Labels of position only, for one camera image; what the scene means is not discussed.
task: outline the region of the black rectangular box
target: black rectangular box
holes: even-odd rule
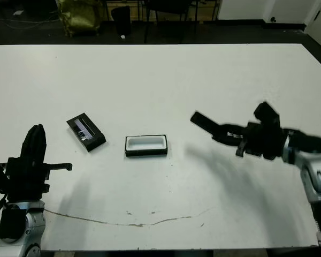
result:
[[[105,136],[85,113],[68,120],[67,123],[88,152],[106,142]]]

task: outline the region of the table surface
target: table surface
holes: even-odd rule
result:
[[[321,65],[300,44],[0,46],[0,162],[43,124],[52,171],[44,250],[316,245],[299,171],[238,158],[189,120],[245,124],[267,100],[321,135]],[[107,143],[88,153],[66,121]],[[125,136],[166,134],[167,156],[127,158]]]

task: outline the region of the wall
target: wall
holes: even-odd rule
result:
[[[220,20],[263,19],[268,0],[221,0]]]
[[[308,24],[316,15],[321,0],[222,0],[220,20],[264,19],[277,23]]]
[[[265,14],[264,20],[270,22],[275,17],[277,23],[305,22],[316,0],[275,0],[272,10]]]

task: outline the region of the chair leg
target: chair leg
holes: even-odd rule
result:
[[[216,10],[216,6],[217,5],[218,5],[218,0],[215,0],[214,9],[213,9],[213,15],[212,15],[212,21],[214,21],[215,10]]]
[[[155,11],[155,14],[156,14],[156,21],[157,21],[157,25],[158,25],[158,12]]]
[[[197,11],[198,11],[198,0],[196,0],[196,3],[195,3],[195,25],[194,25],[195,26],[194,27],[195,33],[196,33],[196,25],[197,25]]]
[[[139,0],[137,0],[137,8],[138,8],[138,21],[140,21],[140,14],[139,14]]]
[[[185,14],[185,16],[184,16],[184,22],[186,22],[186,21],[187,21],[187,18],[188,18],[188,12],[189,12],[189,8],[187,9],[186,14]]]
[[[189,8],[187,9],[186,13],[185,13],[185,16],[184,16],[184,27],[183,27],[183,30],[182,30],[182,35],[181,35],[181,39],[180,39],[180,44],[182,44],[182,41],[183,41],[183,38],[184,38],[184,34],[185,34],[185,28],[186,28],[186,21],[187,21],[187,17],[188,17],[188,11],[189,11]]]
[[[105,8],[106,8],[107,21],[109,21],[109,11],[108,11],[107,1],[105,1]]]
[[[144,43],[146,43],[147,37],[148,37],[149,20],[150,20],[150,9],[146,8],[146,29],[145,29],[145,35],[144,35]]]

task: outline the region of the crack on table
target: crack on table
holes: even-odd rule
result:
[[[177,218],[167,218],[165,220],[161,220],[161,221],[158,221],[158,222],[155,222],[155,223],[140,223],[140,224],[123,224],[123,223],[110,223],[110,222],[105,222],[105,221],[98,221],[98,220],[91,220],[89,218],[82,218],[82,217],[77,217],[77,216],[71,216],[71,215],[68,215],[68,214],[62,214],[62,213],[57,213],[55,211],[51,211],[51,210],[48,210],[48,209],[44,209],[46,212],[48,213],[52,213],[52,214],[55,214],[55,215],[58,215],[58,216],[61,216],[61,217],[66,217],[66,218],[74,218],[76,220],[82,220],[82,221],[90,221],[90,222],[95,222],[95,223],[99,223],[99,224],[105,224],[105,225],[116,225],[116,226],[136,226],[137,228],[142,228],[144,226],[154,226],[154,225],[158,225],[159,223],[163,223],[163,222],[168,222],[168,221],[176,221],[176,220],[181,220],[181,219],[184,219],[184,218],[195,218],[195,217],[199,217],[200,215],[210,211],[212,208],[214,207],[211,207],[211,208],[208,208],[207,210],[195,215],[195,216],[182,216],[182,217],[177,217]]]

